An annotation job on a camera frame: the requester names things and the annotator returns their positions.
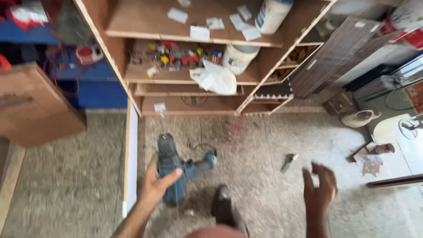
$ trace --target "sawdust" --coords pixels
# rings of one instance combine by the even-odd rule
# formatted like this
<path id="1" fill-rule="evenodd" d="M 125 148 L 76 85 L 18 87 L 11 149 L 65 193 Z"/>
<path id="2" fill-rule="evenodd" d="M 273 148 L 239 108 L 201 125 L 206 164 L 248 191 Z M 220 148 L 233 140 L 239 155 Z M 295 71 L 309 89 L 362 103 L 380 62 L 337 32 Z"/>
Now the sawdust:
<path id="1" fill-rule="evenodd" d="M 363 169 L 361 170 L 363 176 L 365 174 L 371 174 L 377 177 L 380 172 L 380 166 L 383 165 L 383 156 L 380 155 L 366 155 L 363 159 Z"/>

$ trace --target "drill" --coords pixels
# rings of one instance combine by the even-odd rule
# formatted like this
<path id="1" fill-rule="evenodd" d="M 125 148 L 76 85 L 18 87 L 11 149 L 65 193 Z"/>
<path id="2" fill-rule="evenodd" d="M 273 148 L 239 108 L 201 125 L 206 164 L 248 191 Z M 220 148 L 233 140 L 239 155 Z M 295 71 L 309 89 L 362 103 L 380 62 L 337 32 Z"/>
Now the drill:
<path id="1" fill-rule="evenodd" d="M 160 177 L 163 177 L 176 168 L 182 169 L 181 177 L 169 188 L 167 188 L 163 201 L 170 206 L 176 206 L 186 197 L 186 184 L 190 179 L 202 175 L 209 169 L 214 169 L 217 165 L 217 150 L 208 151 L 199 162 L 192 160 L 183 161 L 179 158 L 176 151 L 175 141 L 170 134 L 160 134 L 157 142 L 159 159 L 157 161 L 157 170 Z"/>

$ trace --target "concrete floor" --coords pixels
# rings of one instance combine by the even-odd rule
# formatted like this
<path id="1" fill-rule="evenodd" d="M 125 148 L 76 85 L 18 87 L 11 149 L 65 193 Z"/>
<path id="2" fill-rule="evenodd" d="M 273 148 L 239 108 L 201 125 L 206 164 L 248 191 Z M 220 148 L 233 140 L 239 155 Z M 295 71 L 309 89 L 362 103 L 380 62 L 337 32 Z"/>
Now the concrete floor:
<path id="1" fill-rule="evenodd" d="M 88 113 L 88 131 L 28 149 L 3 230 L 3 238 L 110 237 L 121 221 L 124 114 Z M 229 185 L 253 237 L 305 237 L 301 168 L 310 161 L 335 171 L 339 195 L 330 212 L 333 238 L 418 238 L 423 236 L 423 193 L 419 187 L 369 190 L 367 182 L 423 172 L 419 144 L 401 141 L 383 156 L 377 177 L 363 176 L 363 163 L 346 158 L 365 144 L 355 129 L 325 113 L 283 113 L 245 118 L 228 137 L 223 116 L 140 120 L 139 174 L 156 150 L 159 133 L 171 133 L 183 159 L 198 160 L 208 143 L 219 165 L 191 181 L 187 203 L 160 204 L 145 238 L 182 238 L 214 225 L 210 205 L 215 188 Z M 285 156 L 299 159 L 282 174 Z M 187 214 L 193 210 L 194 215 Z"/>

